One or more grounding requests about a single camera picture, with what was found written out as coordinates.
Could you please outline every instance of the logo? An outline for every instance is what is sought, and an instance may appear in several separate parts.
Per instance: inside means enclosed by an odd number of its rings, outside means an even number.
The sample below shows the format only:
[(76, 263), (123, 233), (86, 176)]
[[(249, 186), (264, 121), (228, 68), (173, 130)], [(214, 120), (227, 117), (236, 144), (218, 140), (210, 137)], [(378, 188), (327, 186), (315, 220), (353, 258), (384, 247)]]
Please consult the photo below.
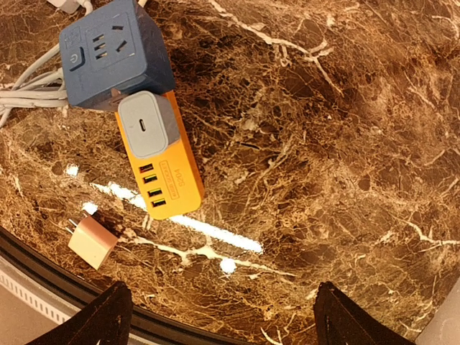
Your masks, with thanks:
[(71, 63), (76, 63), (78, 61), (78, 55), (72, 54), (72, 56), (70, 56), (70, 61)]
[(167, 190), (170, 192), (171, 199), (179, 199), (178, 188), (175, 186), (173, 174), (166, 160), (160, 162), (160, 169), (165, 179)]

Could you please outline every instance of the power socket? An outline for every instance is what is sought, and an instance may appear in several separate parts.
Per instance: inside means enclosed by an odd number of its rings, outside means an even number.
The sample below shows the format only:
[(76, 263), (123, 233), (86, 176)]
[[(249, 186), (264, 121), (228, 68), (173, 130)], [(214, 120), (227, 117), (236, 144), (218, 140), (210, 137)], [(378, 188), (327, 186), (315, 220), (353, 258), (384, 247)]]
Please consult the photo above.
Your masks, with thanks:
[(89, 59), (93, 70), (107, 68), (136, 54), (127, 13), (104, 22), (88, 31)]
[(142, 94), (125, 98), (116, 119), (147, 211), (158, 220), (194, 211), (204, 187), (174, 92)]
[(59, 36), (72, 106), (116, 111), (127, 95), (175, 87), (161, 31), (135, 0), (113, 0)]

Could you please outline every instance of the beige power adapter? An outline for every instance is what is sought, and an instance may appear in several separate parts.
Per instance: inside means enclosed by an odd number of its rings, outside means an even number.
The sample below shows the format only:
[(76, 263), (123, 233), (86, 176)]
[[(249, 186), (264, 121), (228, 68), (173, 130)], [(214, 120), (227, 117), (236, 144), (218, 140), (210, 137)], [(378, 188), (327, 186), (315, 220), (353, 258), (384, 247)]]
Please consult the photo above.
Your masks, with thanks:
[(72, 220), (70, 222), (75, 226), (75, 231), (70, 238), (69, 248), (97, 270), (109, 257), (118, 239), (91, 216), (78, 224)]

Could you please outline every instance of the usb port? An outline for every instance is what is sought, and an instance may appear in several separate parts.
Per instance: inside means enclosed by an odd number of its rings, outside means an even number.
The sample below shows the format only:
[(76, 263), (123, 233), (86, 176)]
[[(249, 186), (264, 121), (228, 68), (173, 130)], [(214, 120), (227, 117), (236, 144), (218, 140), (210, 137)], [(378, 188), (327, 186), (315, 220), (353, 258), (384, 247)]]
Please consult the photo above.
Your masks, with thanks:
[(161, 205), (166, 205), (166, 200), (165, 199), (160, 199), (160, 200), (152, 202), (153, 207), (158, 207), (158, 206), (161, 206)]
[(147, 171), (153, 170), (153, 165), (152, 164), (144, 165), (143, 167), (140, 167), (139, 170), (141, 170), (141, 174), (146, 173)]
[(157, 176), (155, 174), (147, 176), (144, 178), (144, 183), (152, 182), (158, 180)]
[(160, 194), (163, 194), (163, 192), (161, 191), (161, 188), (157, 188), (157, 189), (154, 189), (154, 190), (151, 190), (149, 193), (149, 197), (151, 198), (152, 196), (159, 196)]

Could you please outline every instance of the marble table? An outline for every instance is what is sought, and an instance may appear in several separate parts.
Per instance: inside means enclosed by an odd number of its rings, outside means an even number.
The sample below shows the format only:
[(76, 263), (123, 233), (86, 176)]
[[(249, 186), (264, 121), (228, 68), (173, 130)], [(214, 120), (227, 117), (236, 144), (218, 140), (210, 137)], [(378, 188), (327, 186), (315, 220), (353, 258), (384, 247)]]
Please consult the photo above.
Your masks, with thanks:
[[(81, 15), (45, 2), (0, 4), (0, 82)], [(170, 53), (203, 206), (146, 215), (113, 114), (17, 109), (0, 130), (0, 225), (84, 280), (123, 280), (137, 305), (207, 331), (314, 344), (312, 305), (330, 280), (413, 340), (460, 275), (460, 2), (146, 10)], [(67, 247), (68, 219), (88, 205), (120, 236), (99, 271)]]

